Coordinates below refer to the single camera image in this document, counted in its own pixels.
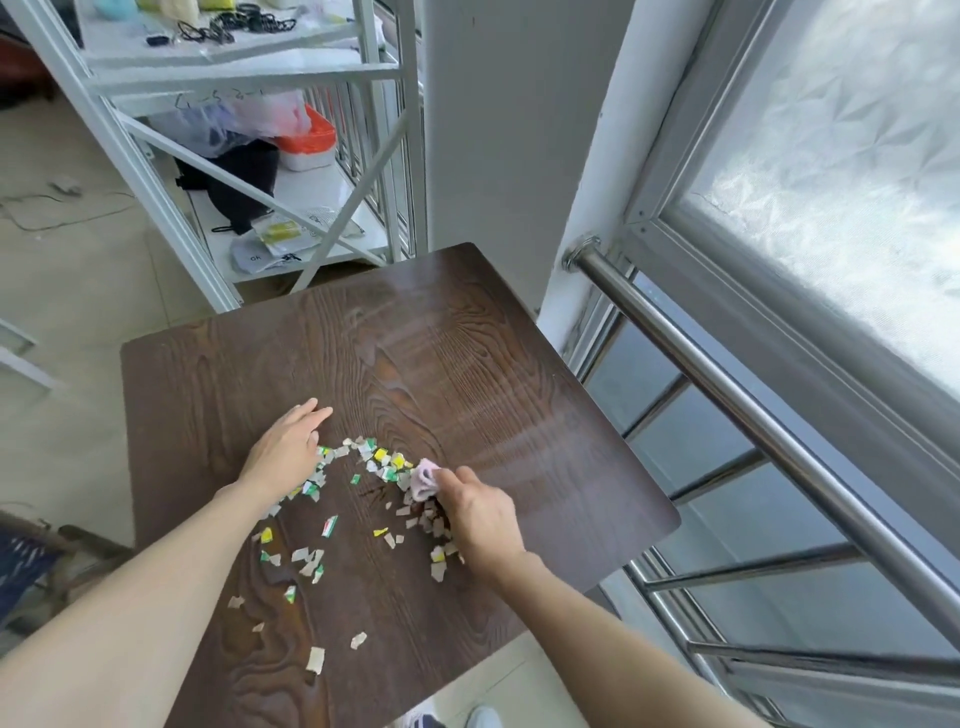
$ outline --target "forearm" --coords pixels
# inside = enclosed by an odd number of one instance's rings
[[[537,638],[591,726],[765,725],[567,586],[534,554],[500,574],[496,589]]]
[[[0,724],[163,725],[261,499],[225,489],[20,645]]]

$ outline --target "pink cloth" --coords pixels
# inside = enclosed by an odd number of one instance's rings
[[[429,497],[437,494],[440,488],[433,477],[433,472],[440,468],[436,463],[430,462],[425,457],[414,468],[410,476],[410,492],[417,503],[423,503]]]

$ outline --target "person's right arm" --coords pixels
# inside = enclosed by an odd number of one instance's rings
[[[437,473],[467,566],[516,612],[591,726],[765,728],[765,721],[567,586],[523,547],[514,502],[470,468]]]

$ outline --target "person's left arm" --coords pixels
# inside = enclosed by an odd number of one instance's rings
[[[332,412],[316,407],[280,418],[235,483],[0,662],[0,726],[164,724],[244,539],[316,468]]]

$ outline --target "wood grain pattern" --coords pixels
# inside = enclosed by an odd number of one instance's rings
[[[528,547],[581,591],[679,524],[470,244],[146,336],[122,361],[141,547],[203,506],[259,434],[311,396],[334,407],[323,444],[374,436],[506,489]],[[430,578],[435,542],[405,530],[399,491],[357,461],[327,468],[319,503],[299,497],[271,520],[280,568],[257,561],[257,545],[239,554],[169,725],[379,728],[522,630],[459,562],[443,584]],[[396,550],[372,537],[386,526],[407,537]],[[299,546],[325,550],[316,586],[289,564]],[[247,602],[226,609],[237,594]],[[350,650],[361,631],[367,642]],[[327,651],[319,678],[303,669],[314,644]]]

